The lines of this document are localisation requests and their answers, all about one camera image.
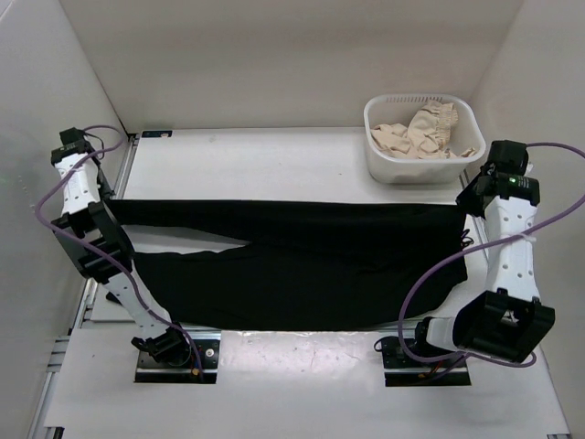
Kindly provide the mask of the black trousers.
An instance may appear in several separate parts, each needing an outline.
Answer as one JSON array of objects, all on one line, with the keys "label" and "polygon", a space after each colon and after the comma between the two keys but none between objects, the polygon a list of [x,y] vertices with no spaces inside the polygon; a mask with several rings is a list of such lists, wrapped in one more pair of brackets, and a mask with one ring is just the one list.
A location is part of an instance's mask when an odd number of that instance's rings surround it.
[{"label": "black trousers", "polygon": [[178,322],[229,330],[351,331],[437,309],[467,269],[454,205],[114,200],[123,226],[239,241],[221,252],[137,252]]}]

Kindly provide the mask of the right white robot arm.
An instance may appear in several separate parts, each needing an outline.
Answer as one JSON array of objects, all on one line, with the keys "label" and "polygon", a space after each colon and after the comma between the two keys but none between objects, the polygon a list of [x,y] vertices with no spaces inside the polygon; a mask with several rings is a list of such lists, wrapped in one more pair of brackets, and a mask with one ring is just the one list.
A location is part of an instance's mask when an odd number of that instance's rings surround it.
[{"label": "right white robot arm", "polygon": [[479,174],[457,197],[466,214],[484,219],[493,244],[485,287],[456,316],[418,323],[410,354],[419,364],[430,366],[456,351],[520,364],[554,325],[554,309],[540,302],[527,236],[540,201],[538,181],[525,175],[527,164],[526,145],[494,141]]}]

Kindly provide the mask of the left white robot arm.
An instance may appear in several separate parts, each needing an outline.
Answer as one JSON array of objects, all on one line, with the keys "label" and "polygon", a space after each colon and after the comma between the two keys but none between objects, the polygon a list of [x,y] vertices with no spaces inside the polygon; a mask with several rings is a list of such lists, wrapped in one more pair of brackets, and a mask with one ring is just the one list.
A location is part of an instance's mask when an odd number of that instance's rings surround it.
[{"label": "left white robot arm", "polygon": [[60,177],[63,208],[48,227],[79,273],[102,285],[139,327],[135,348],[158,363],[195,369],[191,337],[133,274],[135,251],[108,206],[114,191],[101,170],[109,149],[95,149],[91,137],[89,129],[79,128],[59,134],[61,146],[51,151],[50,162]]}]

